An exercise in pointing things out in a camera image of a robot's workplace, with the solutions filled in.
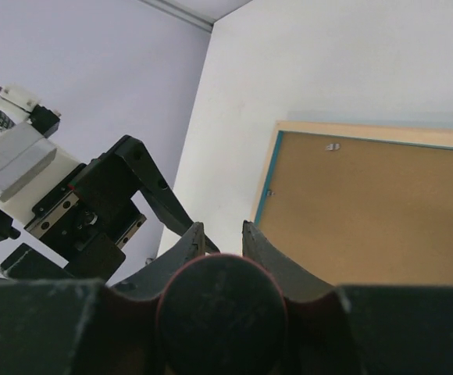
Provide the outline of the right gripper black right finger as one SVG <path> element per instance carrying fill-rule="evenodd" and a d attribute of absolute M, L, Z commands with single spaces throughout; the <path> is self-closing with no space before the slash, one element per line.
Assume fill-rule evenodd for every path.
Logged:
<path fill-rule="evenodd" d="M 285 299 L 279 374 L 453 374 L 453 287 L 333 286 L 249 221 L 242 254 L 269 273 Z"/>

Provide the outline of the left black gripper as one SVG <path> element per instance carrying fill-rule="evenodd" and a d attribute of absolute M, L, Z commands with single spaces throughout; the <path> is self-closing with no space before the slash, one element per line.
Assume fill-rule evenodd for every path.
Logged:
<path fill-rule="evenodd" d="M 0 202 L 0 242 L 23 229 L 66 260 L 60 267 L 22 243 L 1 264 L 8 279 L 99 278 L 123 264 L 123 247 L 146 217 L 132 198 L 140 192 L 159 221 L 183 236 L 194 223 L 144 143 L 123 136 L 89 163 L 58 152 L 51 164 L 7 202 Z"/>

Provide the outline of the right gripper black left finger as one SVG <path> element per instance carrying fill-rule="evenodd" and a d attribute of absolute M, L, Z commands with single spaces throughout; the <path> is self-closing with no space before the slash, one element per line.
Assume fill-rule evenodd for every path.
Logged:
<path fill-rule="evenodd" d="M 146 266 L 140 298 L 100 280 L 0 279 L 0 374 L 164 374 L 155 333 L 171 276 L 205 253 L 202 223 Z"/>

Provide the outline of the blue wooden picture frame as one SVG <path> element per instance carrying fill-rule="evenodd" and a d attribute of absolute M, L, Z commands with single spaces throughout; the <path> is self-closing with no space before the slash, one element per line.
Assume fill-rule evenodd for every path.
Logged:
<path fill-rule="evenodd" d="M 453 284 L 453 130 L 281 121 L 252 216 L 330 284 Z"/>

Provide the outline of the red handled screwdriver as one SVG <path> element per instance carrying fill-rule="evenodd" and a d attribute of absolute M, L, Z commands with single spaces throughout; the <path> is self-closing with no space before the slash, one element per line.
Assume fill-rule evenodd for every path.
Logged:
<path fill-rule="evenodd" d="M 179 269 L 155 320 L 174 374 L 270 374 L 280 362 L 287 323 L 275 280 L 236 255 L 207 255 Z"/>

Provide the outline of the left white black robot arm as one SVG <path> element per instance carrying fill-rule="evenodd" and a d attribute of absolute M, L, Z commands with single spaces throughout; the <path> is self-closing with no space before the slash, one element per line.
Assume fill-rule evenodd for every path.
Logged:
<path fill-rule="evenodd" d="M 22 225 L 65 259 L 58 266 L 28 245 L 0 265 L 11 280 L 98 278 L 123 264 L 124 246 L 146 218 L 134 204 L 141 194 L 169 230 L 183 235 L 192 219 L 144 144 L 125 135 L 82 163 L 52 140 L 60 115 L 16 86 L 0 87 L 0 242 Z"/>

